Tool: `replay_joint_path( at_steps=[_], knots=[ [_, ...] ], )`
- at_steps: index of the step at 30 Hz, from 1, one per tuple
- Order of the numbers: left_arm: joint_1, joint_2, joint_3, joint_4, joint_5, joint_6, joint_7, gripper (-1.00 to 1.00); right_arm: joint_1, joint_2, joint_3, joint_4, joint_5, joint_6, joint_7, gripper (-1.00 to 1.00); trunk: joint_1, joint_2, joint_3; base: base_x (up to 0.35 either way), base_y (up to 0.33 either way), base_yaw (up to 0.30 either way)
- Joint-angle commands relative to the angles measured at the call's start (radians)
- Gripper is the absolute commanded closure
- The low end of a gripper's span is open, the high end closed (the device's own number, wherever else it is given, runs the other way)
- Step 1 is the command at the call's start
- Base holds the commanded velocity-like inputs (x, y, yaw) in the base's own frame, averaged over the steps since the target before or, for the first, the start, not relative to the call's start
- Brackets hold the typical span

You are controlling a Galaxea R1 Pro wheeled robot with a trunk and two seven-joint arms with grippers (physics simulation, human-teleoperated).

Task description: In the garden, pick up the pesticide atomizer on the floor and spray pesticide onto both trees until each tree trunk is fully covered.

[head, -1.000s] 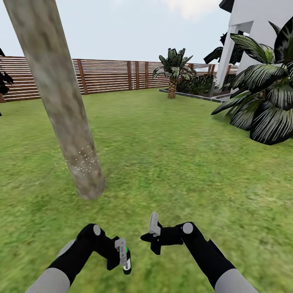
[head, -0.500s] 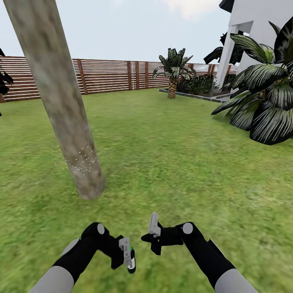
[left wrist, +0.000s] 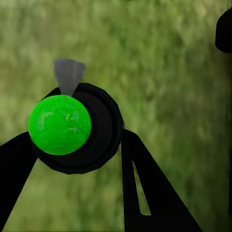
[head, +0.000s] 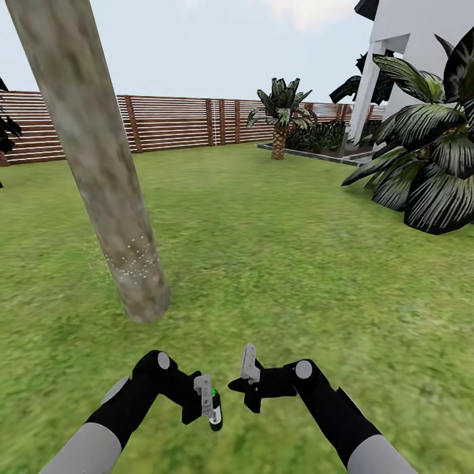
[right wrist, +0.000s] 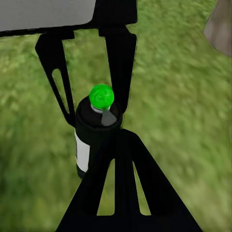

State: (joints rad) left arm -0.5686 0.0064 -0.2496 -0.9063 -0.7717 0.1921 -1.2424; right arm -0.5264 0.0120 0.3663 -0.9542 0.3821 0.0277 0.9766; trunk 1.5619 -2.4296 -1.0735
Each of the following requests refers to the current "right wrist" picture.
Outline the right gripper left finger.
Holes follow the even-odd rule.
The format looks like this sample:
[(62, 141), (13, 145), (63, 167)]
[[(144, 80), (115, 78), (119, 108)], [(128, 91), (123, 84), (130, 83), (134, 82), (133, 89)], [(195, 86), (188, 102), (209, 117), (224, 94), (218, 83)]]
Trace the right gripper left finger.
[[(108, 133), (56, 232), (129, 232), (122, 129)], [(115, 159), (115, 213), (97, 216), (109, 163)]]

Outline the pesticide atomizer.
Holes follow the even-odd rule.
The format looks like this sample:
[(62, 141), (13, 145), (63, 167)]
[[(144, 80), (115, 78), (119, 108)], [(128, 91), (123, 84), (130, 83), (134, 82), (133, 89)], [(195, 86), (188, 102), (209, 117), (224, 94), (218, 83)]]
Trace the pesticide atomizer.
[(121, 128), (123, 113), (113, 89), (98, 84), (79, 102), (75, 117), (75, 155), (82, 181), (105, 136)]

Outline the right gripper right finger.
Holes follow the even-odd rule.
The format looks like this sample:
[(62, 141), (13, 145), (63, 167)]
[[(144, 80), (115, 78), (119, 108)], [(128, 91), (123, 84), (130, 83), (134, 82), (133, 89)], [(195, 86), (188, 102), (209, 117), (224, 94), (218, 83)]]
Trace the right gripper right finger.
[[(129, 232), (203, 232), (139, 136), (121, 134)], [(140, 213), (133, 161), (151, 216)]]

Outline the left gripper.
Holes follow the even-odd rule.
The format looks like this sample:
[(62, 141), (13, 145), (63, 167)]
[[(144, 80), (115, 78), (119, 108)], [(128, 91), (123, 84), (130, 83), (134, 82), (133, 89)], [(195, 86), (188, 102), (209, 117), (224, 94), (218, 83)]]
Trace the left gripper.
[[(74, 31), (97, 29), (105, 37), (113, 92), (122, 113), (126, 112), (137, 36), (126, 25), (137, 23), (137, 0), (96, 0), (93, 18), (82, 25), (0, 31), (0, 37), (41, 34), (35, 51), (46, 72), (66, 121), (76, 128), (76, 117), (62, 40), (74, 39)], [(68, 114), (51, 75), (60, 69), (70, 113)]]

